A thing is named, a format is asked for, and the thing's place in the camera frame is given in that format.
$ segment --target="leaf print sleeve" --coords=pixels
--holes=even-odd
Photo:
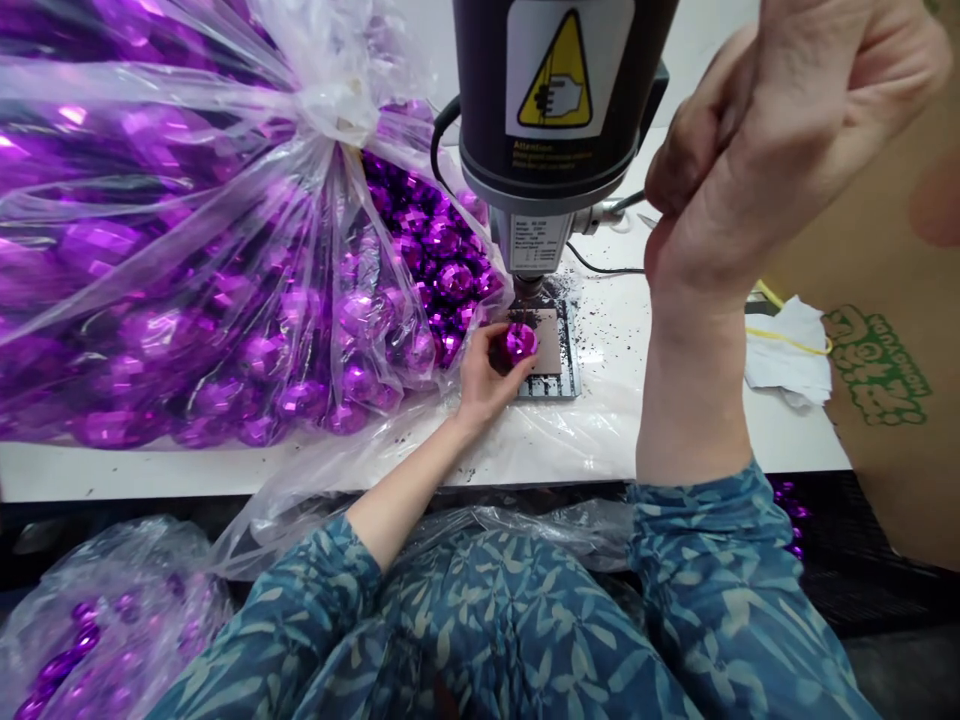
[[[247,603],[148,720],[289,718],[310,678],[364,617],[380,570],[343,517],[257,580]]]
[[[635,485],[629,498],[650,634],[704,715],[877,717],[800,589],[789,519],[756,461],[703,485]]]

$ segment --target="drill press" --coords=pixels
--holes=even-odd
[[[677,0],[453,5],[460,96],[438,116],[434,146],[461,114],[464,176],[490,206],[491,234],[518,303],[556,316],[561,374],[574,376],[527,394],[574,397],[573,309],[543,292],[544,278],[556,272],[573,233],[592,235],[623,218],[631,199],[607,198],[666,89],[660,57]]]

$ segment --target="white table surface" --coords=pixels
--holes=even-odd
[[[651,130],[617,195],[643,186],[664,133]],[[649,206],[641,209],[656,216]],[[592,238],[574,242],[594,265],[635,267],[642,266],[648,234],[634,218],[627,234],[601,229]],[[448,484],[555,484],[632,476],[650,332],[647,283],[636,275],[597,276],[582,268],[569,251],[561,267],[565,270],[579,285],[576,324],[584,394],[572,402],[515,404]],[[766,472],[850,467],[822,410],[800,413],[776,392],[752,391],[746,385],[744,404],[754,452]],[[337,438],[347,452],[333,464],[330,458],[338,453],[330,439],[309,447],[288,443],[266,450],[198,452],[106,452],[4,443],[0,501],[242,495],[257,492],[274,475],[284,478],[274,482],[284,484],[305,478],[302,482],[326,487],[336,479],[337,490],[361,489],[416,447],[442,416],[442,410],[426,412],[373,439],[361,436],[344,443]]]

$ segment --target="metal base plate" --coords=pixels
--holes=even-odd
[[[510,310],[511,320],[535,325],[539,360],[533,374],[520,386],[519,397],[573,400],[580,395],[580,366],[574,344],[574,306],[566,300],[540,295]]]

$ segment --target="white cloth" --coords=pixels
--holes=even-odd
[[[822,312],[792,297],[775,317],[747,315],[747,328],[782,335],[795,343],[826,350]],[[747,367],[744,376],[751,388],[780,388],[791,407],[822,406],[830,399],[832,382],[826,355],[803,350],[786,340],[747,332]]]

